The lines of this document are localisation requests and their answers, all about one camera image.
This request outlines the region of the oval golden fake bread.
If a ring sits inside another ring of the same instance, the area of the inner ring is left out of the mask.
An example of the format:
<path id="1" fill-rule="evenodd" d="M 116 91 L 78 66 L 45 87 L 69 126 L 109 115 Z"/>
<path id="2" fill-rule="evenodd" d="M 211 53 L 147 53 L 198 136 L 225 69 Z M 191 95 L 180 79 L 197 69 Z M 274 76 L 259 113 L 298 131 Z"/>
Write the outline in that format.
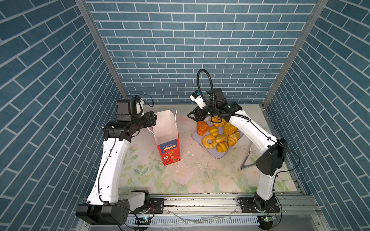
<path id="1" fill-rule="evenodd" d="M 224 125 L 224 128 L 223 128 L 223 132 L 225 135 L 231 135 L 235 132 L 238 131 L 238 128 L 235 127 L 234 125 L 232 125 L 231 123 L 227 122 L 225 125 Z"/>

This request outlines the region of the small twisted fake bread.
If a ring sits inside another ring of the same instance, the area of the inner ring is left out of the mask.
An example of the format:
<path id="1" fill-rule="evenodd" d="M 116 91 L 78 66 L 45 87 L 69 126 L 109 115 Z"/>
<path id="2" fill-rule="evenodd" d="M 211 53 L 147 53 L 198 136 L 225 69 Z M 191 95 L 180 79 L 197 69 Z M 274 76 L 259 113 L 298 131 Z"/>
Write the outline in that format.
<path id="1" fill-rule="evenodd" d="M 215 138 L 215 141 L 217 143 L 221 143 L 221 142 L 224 142 L 228 139 L 228 135 L 222 133 L 222 134 L 219 134 L 216 138 Z"/>

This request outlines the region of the long striped fake bread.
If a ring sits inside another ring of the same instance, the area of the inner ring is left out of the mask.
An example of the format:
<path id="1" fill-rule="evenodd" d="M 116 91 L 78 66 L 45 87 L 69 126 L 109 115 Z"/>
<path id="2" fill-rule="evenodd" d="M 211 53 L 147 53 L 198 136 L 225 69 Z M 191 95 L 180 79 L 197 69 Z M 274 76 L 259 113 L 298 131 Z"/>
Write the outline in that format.
<path id="1" fill-rule="evenodd" d="M 237 131 L 228 136 L 227 143 L 229 146 L 234 146 L 238 142 L 239 139 L 240 139 L 240 132 Z"/>

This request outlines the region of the red white paper bag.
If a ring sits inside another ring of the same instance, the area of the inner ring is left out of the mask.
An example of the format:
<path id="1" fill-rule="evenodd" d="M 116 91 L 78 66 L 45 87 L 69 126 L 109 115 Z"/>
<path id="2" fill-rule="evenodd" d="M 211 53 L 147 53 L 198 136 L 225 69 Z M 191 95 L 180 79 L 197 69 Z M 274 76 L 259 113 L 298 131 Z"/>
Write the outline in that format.
<path id="1" fill-rule="evenodd" d="M 167 166 L 181 160 L 177 111 L 165 110 L 155 115 L 156 125 L 149 130 L 154 135 L 163 165 Z"/>

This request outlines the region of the round striped fake bun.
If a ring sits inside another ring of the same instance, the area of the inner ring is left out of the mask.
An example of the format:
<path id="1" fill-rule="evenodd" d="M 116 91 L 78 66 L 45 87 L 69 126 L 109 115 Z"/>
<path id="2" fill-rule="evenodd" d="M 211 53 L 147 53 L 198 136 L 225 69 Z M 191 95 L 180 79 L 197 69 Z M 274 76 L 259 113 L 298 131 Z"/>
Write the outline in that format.
<path id="1" fill-rule="evenodd" d="M 217 146 L 216 146 L 216 150 L 217 152 L 219 153 L 224 153 L 228 150 L 229 148 L 229 144 L 228 142 L 224 141 L 224 142 L 221 142 L 219 143 Z"/>

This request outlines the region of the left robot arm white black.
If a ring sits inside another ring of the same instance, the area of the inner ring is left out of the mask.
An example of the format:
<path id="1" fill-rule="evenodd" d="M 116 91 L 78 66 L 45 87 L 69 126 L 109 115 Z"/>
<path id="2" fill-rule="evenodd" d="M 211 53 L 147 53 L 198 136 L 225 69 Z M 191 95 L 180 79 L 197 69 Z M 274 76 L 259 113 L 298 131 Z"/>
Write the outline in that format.
<path id="1" fill-rule="evenodd" d="M 117 101 L 115 119 L 103 128 L 103 151 L 95 183 L 86 203 L 77 205 L 76 216 L 90 225 L 125 224 L 128 215 L 151 210 L 147 190 L 136 190 L 119 198 L 119 176 L 131 140 L 141 129 L 156 125 L 154 112 L 144 112 L 145 101 L 135 95 Z"/>

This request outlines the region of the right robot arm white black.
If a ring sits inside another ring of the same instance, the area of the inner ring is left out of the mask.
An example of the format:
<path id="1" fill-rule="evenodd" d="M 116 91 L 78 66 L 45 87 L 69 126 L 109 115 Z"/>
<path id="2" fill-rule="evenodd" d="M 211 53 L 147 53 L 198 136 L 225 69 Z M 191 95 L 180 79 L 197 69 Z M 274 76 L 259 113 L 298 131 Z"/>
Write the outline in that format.
<path id="1" fill-rule="evenodd" d="M 254 206 L 260 212 L 270 209 L 276 203 L 274 186 L 285 161 L 286 140 L 276 138 L 254 123 L 237 103 L 228 103 L 220 88 L 209 90 L 205 96 L 196 90 L 190 99 L 198 105 L 188 114 L 190 119 L 199 122 L 217 115 L 238 128 L 257 147 L 262 155 L 255 162 L 260 173 Z"/>

